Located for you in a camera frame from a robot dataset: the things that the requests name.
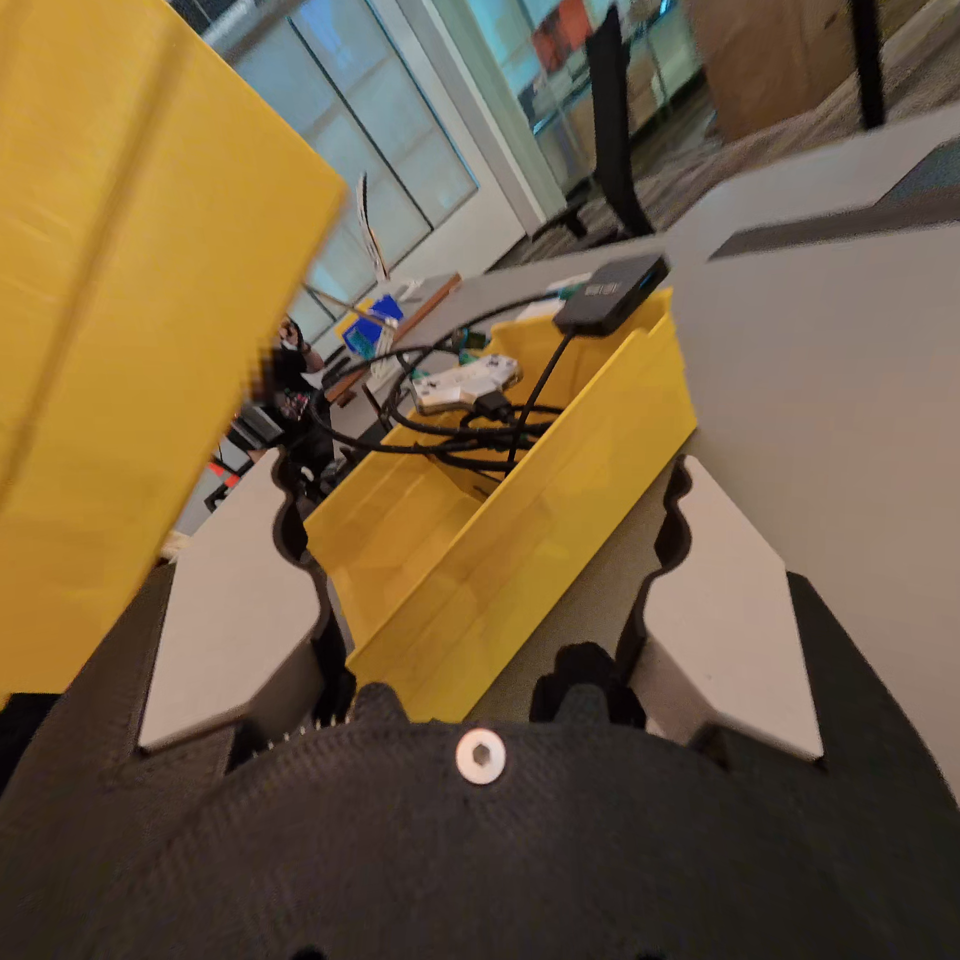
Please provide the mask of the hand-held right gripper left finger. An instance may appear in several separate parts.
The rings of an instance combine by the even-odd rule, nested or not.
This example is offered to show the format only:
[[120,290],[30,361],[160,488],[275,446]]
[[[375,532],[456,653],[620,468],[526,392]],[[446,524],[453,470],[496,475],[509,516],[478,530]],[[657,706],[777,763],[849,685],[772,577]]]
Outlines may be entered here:
[[233,725],[267,744],[342,716],[354,679],[292,474],[282,449],[267,451],[176,555],[144,753]]

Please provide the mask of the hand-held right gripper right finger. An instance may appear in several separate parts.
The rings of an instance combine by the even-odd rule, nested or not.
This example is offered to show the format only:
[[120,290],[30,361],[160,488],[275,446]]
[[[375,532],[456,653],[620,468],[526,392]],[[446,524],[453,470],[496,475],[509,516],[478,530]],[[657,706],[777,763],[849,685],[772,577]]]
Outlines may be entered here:
[[702,462],[678,457],[615,654],[646,730],[681,746],[722,728],[803,762],[824,755],[786,565]]

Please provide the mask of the yellow plastic bin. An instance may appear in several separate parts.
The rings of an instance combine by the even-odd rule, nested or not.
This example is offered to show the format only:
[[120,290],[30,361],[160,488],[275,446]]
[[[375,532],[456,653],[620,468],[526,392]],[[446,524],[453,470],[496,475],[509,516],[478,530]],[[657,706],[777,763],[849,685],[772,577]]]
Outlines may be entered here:
[[345,201],[167,2],[2,2],[2,702],[160,555]]
[[697,426],[672,300],[570,343],[540,396],[558,424],[499,485],[370,453],[308,517],[358,688],[458,722],[509,665]]

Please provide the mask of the black square hub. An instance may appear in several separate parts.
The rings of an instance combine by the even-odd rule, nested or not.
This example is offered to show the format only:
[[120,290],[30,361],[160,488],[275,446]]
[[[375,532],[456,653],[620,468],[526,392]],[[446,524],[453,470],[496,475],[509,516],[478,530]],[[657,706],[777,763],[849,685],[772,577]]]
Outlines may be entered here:
[[553,318],[570,338],[602,339],[617,332],[668,277],[663,254],[610,261],[591,274]]

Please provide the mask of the white adapter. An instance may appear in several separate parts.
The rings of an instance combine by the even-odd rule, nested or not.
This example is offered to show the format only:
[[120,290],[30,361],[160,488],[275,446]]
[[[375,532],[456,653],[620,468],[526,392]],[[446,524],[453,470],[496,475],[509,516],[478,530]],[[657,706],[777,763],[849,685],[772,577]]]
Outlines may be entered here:
[[414,379],[414,406],[425,416],[470,410],[486,395],[504,394],[522,377],[522,365],[517,359],[503,354],[486,354],[465,365]]

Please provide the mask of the blue box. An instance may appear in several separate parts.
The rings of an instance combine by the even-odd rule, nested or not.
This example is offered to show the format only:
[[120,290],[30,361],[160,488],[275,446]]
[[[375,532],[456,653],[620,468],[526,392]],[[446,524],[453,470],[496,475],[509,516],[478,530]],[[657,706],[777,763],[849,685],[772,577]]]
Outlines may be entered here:
[[337,327],[346,349],[363,359],[387,354],[403,321],[401,306],[390,294],[361,302],[360,313],[348,311]]

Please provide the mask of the brown cardboard sheet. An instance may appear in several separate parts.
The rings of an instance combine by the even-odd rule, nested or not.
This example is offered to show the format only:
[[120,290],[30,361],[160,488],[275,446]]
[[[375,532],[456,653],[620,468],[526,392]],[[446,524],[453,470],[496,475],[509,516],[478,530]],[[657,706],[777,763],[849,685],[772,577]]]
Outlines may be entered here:
[[818,107],[855,70],[846,1],[683,1],[726,143]]

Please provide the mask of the black pole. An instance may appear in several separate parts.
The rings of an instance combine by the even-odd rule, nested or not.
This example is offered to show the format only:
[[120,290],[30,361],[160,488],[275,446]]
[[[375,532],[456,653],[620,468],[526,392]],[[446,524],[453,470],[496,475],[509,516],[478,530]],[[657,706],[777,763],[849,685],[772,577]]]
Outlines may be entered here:
[[886,122],[879,5],[876,1],[848,1],[847,6],[861,125],[864,131],[870,132]]

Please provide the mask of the orange poster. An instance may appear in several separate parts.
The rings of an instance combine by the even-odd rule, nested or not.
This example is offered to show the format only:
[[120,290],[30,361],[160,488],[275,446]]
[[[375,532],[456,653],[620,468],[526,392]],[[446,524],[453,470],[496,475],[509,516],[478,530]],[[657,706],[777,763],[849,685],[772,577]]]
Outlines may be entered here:
[[593,32],[584,1],[524,2],[533,22],[531,42],[547,76],[562,70]]

